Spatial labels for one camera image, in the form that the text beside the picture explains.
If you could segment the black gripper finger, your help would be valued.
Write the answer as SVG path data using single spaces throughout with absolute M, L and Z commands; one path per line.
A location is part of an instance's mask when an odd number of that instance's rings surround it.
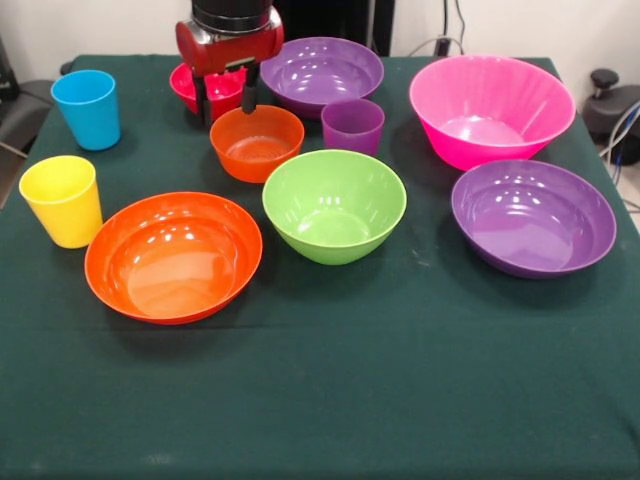
M 195 98 L 202 125 L 210 126 L 212 124 L 211 107 L 204 77 L 195 77 Z
M 257 84 L 259 80 L 259 65 L 250 65 L 246 69 L 246 78 L 242 91 L 241 109 L 245 114 L 255 111 L 257 105 Z

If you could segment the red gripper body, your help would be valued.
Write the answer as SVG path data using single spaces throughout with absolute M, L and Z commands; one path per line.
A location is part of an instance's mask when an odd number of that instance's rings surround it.
M 197 77 L 259 64 L 276 56 L 284 43 L 281 17 L 273 6 L 246 17 L 226 17 L 194 10 L 175 27 L 183 61 Z

